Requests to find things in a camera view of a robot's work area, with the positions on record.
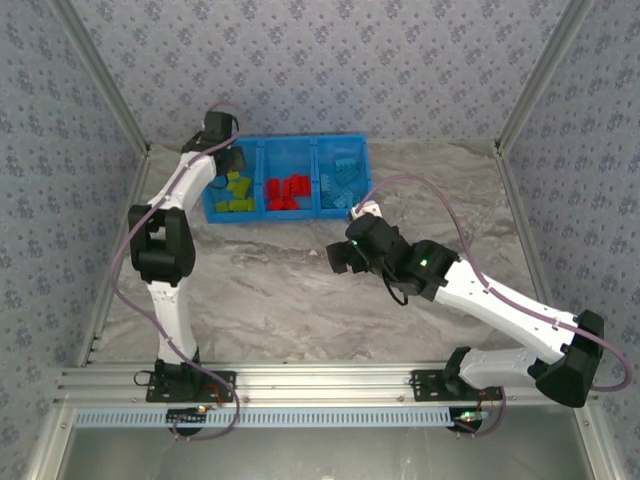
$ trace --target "wall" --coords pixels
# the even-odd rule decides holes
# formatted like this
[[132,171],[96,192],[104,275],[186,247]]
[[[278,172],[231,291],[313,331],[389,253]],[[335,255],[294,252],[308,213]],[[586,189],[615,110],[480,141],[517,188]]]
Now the wall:
[[0,478],[71,365],[139,155],[45,0],[0,2]]
[[493,139],[566,0],[74,3],[145,136],[166,144],[220,100],[251,134]]
[[[509,157],[558,305],[606,316],[640,374],[640,4],[598,1]],[[598,383],[621,380],[612,357]],[[638,380],[605,400],[640,478]]]

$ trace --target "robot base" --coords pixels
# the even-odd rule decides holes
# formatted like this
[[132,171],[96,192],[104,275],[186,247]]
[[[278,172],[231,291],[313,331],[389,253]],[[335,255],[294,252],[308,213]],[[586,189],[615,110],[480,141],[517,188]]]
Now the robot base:
[[[200,364],[199,352],[196,352],[193,361]],[[226,370],[214,373],[235,388],[236,372]],[[149,403],[220,404],[232,403],[233,396],[220,383],[186,363],[174,365],[156,360],[149,378],[146,400]]]
[[414,370],[411,372],[409,385],[413,390],[413,399],[416,402],[449,402],[465,401],[479,402],[491,398],[494,401],[502,400],[502,392],[498,387],[489,387],[478,390],[464,382],[457,385],[447,381],[445,370]]

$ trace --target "building block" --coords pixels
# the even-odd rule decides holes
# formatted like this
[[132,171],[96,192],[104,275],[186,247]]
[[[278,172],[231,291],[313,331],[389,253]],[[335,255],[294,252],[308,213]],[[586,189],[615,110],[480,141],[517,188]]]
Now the building block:
[[251,186],[251,179],[247,177],[240,177],[235,182],[229,182],[230,186],[233,186],[231,191],[233,192],[233,196],[244,200],[247,198],[247,193],[249,193],[249,187]]
[[311,180],[308,175],[291,175],[291,190],[295,197],[311,196]]
[[340,158],[336,160],[336,170],[340,172],[347,168],[356,168],[357,164],[358,162],[355,158]]
[[286,210],[298,210],[300,208],[293,197],[285,197],[282,201],[284,202],[284,208]]
[[227,213],[229,211],[229,206],[227,202],[218,202],[216,203],[216,212],[217,213]]
[[293,185],[291,183],[291,177],[285,178],[282,182],[282,198],[287,198],[293,195]]
[[282,200],[281,198],[276,198],[269,204],[267,210],[285,210],[285,208],[286,207],[284,204],[284,200]]
[[354,167],[346,167],[336,173],[336,181],[338,182],[338,185],[346,185],[357,177],[358,170]]
[[331,195],[329,195],[328,193],[322,193],[320,195],[320,206],[322,208],[336,208],[336,206],[333,204],[333,200],[331,198]]
[[347,200],[344,196],[340,195],[333,201],[333,205],[336,208],[347,208]]
[[267,182],[267,198],[269,201],[280,198],[280,179],[271,178]]
[[326,173],[320,174],[320,191],[325,193],[329,193],[331,191],[329,175],[327,175]]
[[341,195],[344,198],[344,201],[347,203],[347,207],[353,203],[353,192],[351,190],[344,190]]
[[362,200],[362,199],[361,199],[358,195],[354,195],[354,196],[351,198],[351,206],[350,206],[349,208],[353,208],[353,207],[355,207],[357,204],[359,204],[359,203],[360,203],[360,200]]
[[248,200],[230,200],[229,209],[232,212],[246,212],[248,210]]

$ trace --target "purple cable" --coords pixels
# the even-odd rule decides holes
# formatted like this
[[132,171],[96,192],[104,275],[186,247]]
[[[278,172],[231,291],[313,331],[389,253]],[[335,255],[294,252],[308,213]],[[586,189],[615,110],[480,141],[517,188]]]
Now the purple cable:
[[484,286],[484,288],[487,291],[491,292],[491,294],[494,297],[496,297],[498,300],[502,301],[503,303],[509,305],[511,308],[514,308],[519,312],[525,313],[530,317],[533,317],[537,320],[548,323],[549,325],[557,324],[557,326],[560,328],[564,328],[565,330],[569,330],[570,332],[580,335],[586,338],[587,340],[591,340],[592,342],[597,343],[598,345],[605,348],[606,350],[609,350],[618,359],[618,361],[622,364],[622,367],[624,368],[624,373],[625,373],[624,380],[617,385],[612,385],[607,387],[598,387],[598,386],[592,385],[591,390],[595,392],[617,392],[627,387],[631,383],[631,380],[633,378],[633,368],[631,367],[631,363],[629,363],[629,361],[624,357],[624,354],[620,350],[618,350],[618,348],[616,348],[614,345],[607,342],[603,338],[600,338],[597,335],[592,334],[591,332],[587,332],[586,330],[582,330],[581,328],[574,327],[573,325],[569,325],[567,323],[558,322],[555,318],[547,317],[546,315],[542,315],[538,312],[534,312],[533,310],[530,310],[527,307],[524,307],[514,302],[508,297],[505,297],[496,289],[490,286],[489,282],[487,281],[482,271],[480,270],[480,267],[478,266],[478,263],[476,262],[475,257],[471,254],[471,249],[469,248],[469,245],[467,244],[467,241],[464,237],[462,226],[460,225],[458,217],[453,211],[451,204],[449,203],[447,198],[444,196],[444,194],[438,189],[438,187],[436,187],[430,181],[425,180],[422,177],[418,177],[417,175],[410,175],[410,174],[395,175],[393,177],[386,178],[382,182],[380,182],[378,185],[376,185],[369,193],[365,195],[365,197],[362,199],[362,201],[356,208],[356,213],[358,213],[362,209],[364,204],[378,190],[380,190],[382,187],[386,185],[389,185],[390,183],[397,182],[399,180],[415,180],[416,182],[420,182],[423,185],[429,187],[431,191],[436,194],[436,196],[440,199],[444,207],[447,209],[447,212],[449,212],[449,216],[451,217],[451,220],[453,220],[456,230],[458,231],[458,236],[460,237],[460,241],[462,242],[462,248],[465,254],[467,255],[467,260],[469,261],[469,265],[471,265],[471,268],[473,269],[473,273],[475,273],[476,277],[478,278],[478,281],[482,284],[482,286]]
[[189,441],[213,440],[215,438],[220,438],[220,437],[230,433],[234,429],[236,423],[238,423],[238,420],[240,419],[240,399],[238,398],[238,394],[235,391],[235,389],[233,388],[233,386],[230,385],[227,381],[225,381],[224,378],[222,378],[220,375],[217,375],[217,374],[215,374],[214,372],[212,372],[210,370],[207,370],[206,368],[202,367],[201,365],[198,365],[192,359],[190,359],[189,357],[187,357],[184,353],[182,353],[180,351],[180,349],[173,343],[173,341],[171,340],[171,338],[167,334],[166,330],[162,327],[162,324],[158,321],[155,313],[147,312],[146,310],[144,310],[143,308],[139,307],[138,305],[136,305],[135,303],[133,303],[131,300],[129,300],[127,297],[124,296],[124,294],[118,288],[117,278],[116,278],[116,271],[118,270],[118,264],[122,261],[122,258],[124,256],[124,252],[128,248],[129,242],[131,242],[131,239],[135,236],[135,234],[138,232],[138,230],[140,230],[140,228],[142,228],[142,226],[153,216],[153,214],[155,212],[157,212],[158,209],[165,203],[166,197],[169,196],[173,192],[173,190],[175,189],[176,185],[178,184],[180,179],[182,179],[182,177],[187,172],[187,170],[195,162],[200,160],[202,157],[210,155],[210,154],[212,154],[214,152],[217,152],[218,150],[222,150],[223,148],[228,147],[233,142],[235,142],[238,139],[239,136],[240,136],[240,131],[237,131],[229,139],[225,140],[224,142],[219,143],[218,145],[214,145],[213,147],[208,148],[208,149],[204,150],[203,152],[200,152],[198,155],[194,156],[191,160],[189,160],[189,162],[187,162],[184,165],[182,170],[180,170],[178,175],[176,175],[176,178],[173,180],[173,182],[171,182],[171,184],[167,188],[167,191],[165,192],[165,197],[160,199],[158,201],[158,203],[156,203],[155,205],[153,205],[151,207],[151,209],[138,221],[138,223],[136,223],[136,225],[131,229],[131,231],[126,236],[126,238],[122,241],[122,243],[120,244],[120,247],[118,248],[118,251],[116,252],[116,255],[115,255],[113,261],[111,262],[111,266],[110,266],[110,269],[109,269],[109,281],[111,283],[111,289],[113,290],[113,293],[116,295],[116,297],[118,297],[122,301],[122,303],[127,305],[132,310],[134,310],[134,311],[138,312],[140,315],[148,318],[149,321],[151,321],[151,323],[156,327],[156,329],[158,330],[160,335],[162,335],[162,337],[167,341],[167,345],[169,345],[171,350],[173,350],[175,352],[175,354],[178,355],[178,357],[180,357],[187,365],[189,365],[189,366],[195,368],[196,370],[204,373],[205,375],[211,377],[213,380],[218,382],[220,385],[222,385],[224,388],[226,388],[233,395],[233,400],[235,402],[236,410],[235,410],[235,414],[233,416],[233,419],[231,420],[231,423],[229,425],[227,425],[224,429],[222,429],[219,432],[216,432],[216,433],[214,433],[212,435],[198,436],[198,437],[184,437],[184,436],[178,434],[178,432],[177,432],[178,421],[176,421],[173,424],[172,431],[173,431],[174,435],[176,436],[176,438],[181,438],[183,440],[189,440]]

